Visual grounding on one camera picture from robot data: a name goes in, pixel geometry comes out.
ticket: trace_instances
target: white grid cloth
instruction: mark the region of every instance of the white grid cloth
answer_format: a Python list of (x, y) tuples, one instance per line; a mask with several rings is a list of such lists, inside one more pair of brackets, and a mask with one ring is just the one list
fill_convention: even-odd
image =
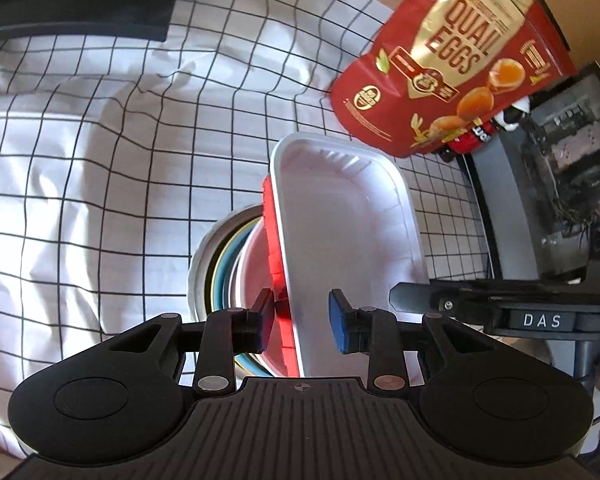
[[(162, 312), (213, 222), (261, 202), (275, 143), (350, 137), (326, 91), (391, 11), (374, 0), (177, 0), (164, 43), (0, 43), (0, 446), (26, 377)], [(483, 277), (472, 186), (397, 160), (431, 277)], [(192, 360), (183, 383), (192, 378)]]

